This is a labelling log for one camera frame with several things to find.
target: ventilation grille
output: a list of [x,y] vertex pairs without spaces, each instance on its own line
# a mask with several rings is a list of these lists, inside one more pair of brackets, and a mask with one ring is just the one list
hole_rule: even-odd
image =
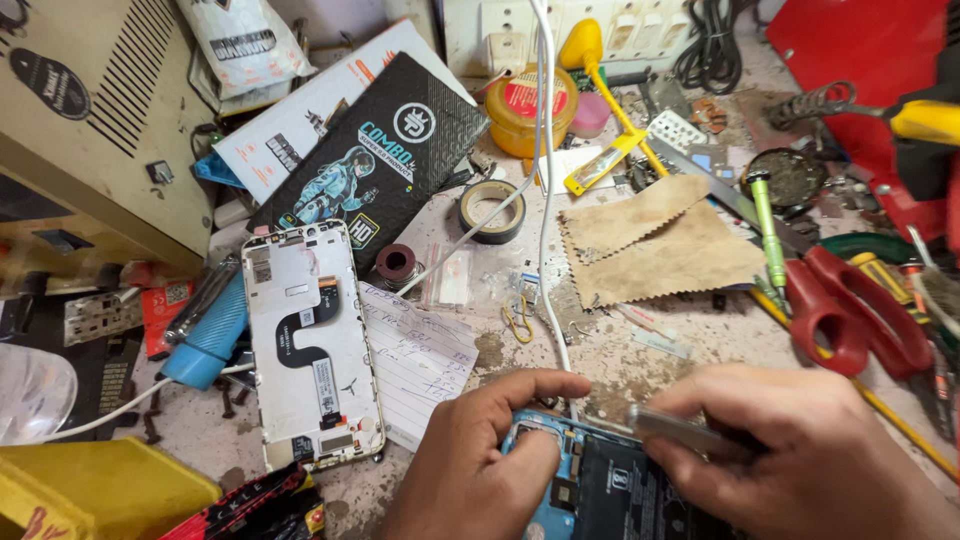
[[174,25],[174,15],[163,0],[131,0],[104,78],[91,92],[93,107],[86,123],[130,158],[147,127],[147,111]]
[[960,0],[947,7],[947,47],[960,44]]

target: solder wire spool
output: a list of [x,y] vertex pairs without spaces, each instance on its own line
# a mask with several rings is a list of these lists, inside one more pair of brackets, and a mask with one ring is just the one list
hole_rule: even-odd
[[394,291],[405,287],[423,271],[414,250],[404,244],[390,244],[376,255],[376,271]]
[[[463,229],[464,232],[467,232],[476,227],[477,222],[470,217],[469,209],[478,201],[484,199],[503,201],[514,191],[516,191],[516,187],[501,180],[487,180],[468,187],[463,197],[460,198],[460,208],[458,212],[460,228]],[[511,219],[509,223],[496,227],[488,225],[478,231],[477,234],[473,236],[473,239],[481,244],[500,245],[506,244],[516,238],[520,233],[520,227],[523,225],[523,220],[527,214],[527,202],[523,199],[523,195],[513,200],[511,208],[514,211],[514,218]]]

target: yellow container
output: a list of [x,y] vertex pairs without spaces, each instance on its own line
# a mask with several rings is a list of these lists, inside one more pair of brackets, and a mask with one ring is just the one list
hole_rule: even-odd
[[133,437],[0,447],[3,539],[154,540],[220,496]]
[[[566,128],[577,113],[580,94],[577,85],[559,67],[553,80],[553,147],[564,142]],[[490,135],[504,152],[518,158],[534,156],[534,136],[537,130],[537,65],[527,64],[527,70],[510,79],[500,79],[487,91],[487,114],[492,121]],[[540,142],[540,155],[546,153],[545,141]]]

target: blue tool handle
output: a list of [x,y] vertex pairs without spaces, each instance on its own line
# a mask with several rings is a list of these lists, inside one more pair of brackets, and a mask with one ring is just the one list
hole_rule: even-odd
[[160,373],[200,390],[209,388],[250,322],[245,295],[243,273],[237,272],[186,341],[163,363]]

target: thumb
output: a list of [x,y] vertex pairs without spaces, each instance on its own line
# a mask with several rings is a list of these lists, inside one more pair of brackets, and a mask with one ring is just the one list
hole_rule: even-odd
[[504,517],[516,517],[521,527],[534,515],[550,481],[560,467],[557,437],[544,430],[530,430],[516,441],[509,454],[492,466],[497,484],[503,488],[508,504]]
[[668,439],[648,439],[643,448],[687,501],[735,526],[742,523],[740,516],[750,515],[750,486],[730,470],[707,463],[686,446]]

